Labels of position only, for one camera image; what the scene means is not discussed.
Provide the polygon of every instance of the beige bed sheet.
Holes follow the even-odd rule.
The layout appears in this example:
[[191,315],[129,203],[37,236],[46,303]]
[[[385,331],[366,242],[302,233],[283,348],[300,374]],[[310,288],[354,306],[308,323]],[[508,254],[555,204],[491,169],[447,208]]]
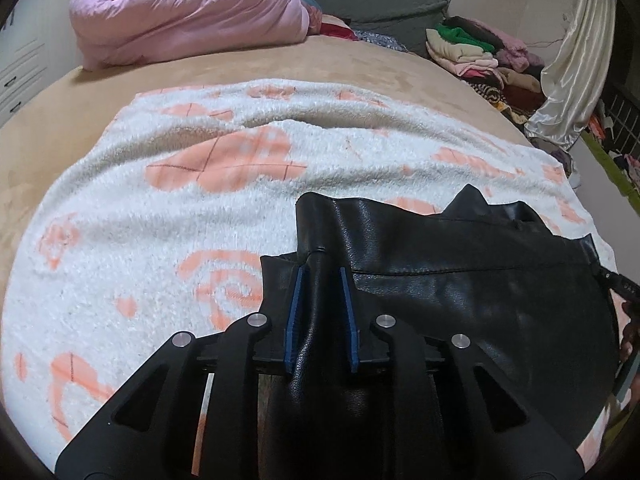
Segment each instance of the beige bed sheet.
[[366,42],[305,43],[88,73],[77,68],[0,128],[0,298],[22,233],[53,181],[93,147],[138,92],[258,78],[340,82],[439,110],[501,139],[522,134],[471,87],[437,65]]

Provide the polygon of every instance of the white satin curtain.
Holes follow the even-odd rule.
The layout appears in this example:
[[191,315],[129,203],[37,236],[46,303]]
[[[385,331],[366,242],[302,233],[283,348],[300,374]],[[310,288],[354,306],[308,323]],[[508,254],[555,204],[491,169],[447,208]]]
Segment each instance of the white satin curtain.
[[589,122],[607,76],[616,0],[578,0],[556,60],[542,71],[546,102],[525,124],[528,136],[568,150]]

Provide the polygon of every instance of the white fleece blanket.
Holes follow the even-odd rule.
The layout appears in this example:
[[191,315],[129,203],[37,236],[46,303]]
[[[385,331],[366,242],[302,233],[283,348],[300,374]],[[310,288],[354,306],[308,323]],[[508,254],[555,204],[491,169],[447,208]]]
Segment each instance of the white fleece blanket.
[[[551,156],[439,112],[286,80],[139,94],[24,234],[2,319],[8,413],[53,467],[172,333],[204,336],[258,309],[258,257],[296,249],[301,194],[432,214],[469,183],[490,203],[523,200],[556,234],[592,233],[615,269]],[[605,420],[580,447],[587,465]]]

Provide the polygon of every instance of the black leather garment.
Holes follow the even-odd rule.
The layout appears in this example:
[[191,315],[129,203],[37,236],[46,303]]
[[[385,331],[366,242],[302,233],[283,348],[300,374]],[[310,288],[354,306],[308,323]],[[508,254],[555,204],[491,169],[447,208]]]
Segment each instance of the black leather garment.
[[[467,335],[562,439],[583,441],[618,366],[616,314],[590,236],[554,236],[526,204],[490,206],[472,186],[431,216],[313,193],[296,216],[297,253],[262,259],[260,310],[274,330],[291,328],[283,303],[300,308],[289,375],[268,404],[261,478],[371,480],[389,469],[391,379],[350,374],[340,272],[367,316],[391,314],[442,341]],[[437,376],[425,391],[434,407],[416,419],[434,435],[433,478],[468,478],[462,404]]]

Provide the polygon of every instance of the pink comforter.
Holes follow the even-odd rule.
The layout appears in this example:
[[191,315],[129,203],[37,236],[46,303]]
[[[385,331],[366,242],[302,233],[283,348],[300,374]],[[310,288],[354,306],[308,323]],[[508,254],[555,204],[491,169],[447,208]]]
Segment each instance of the pink comforter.
[[84,68],[145,64],[251,46],[300,43],[300,0],[71,0]]

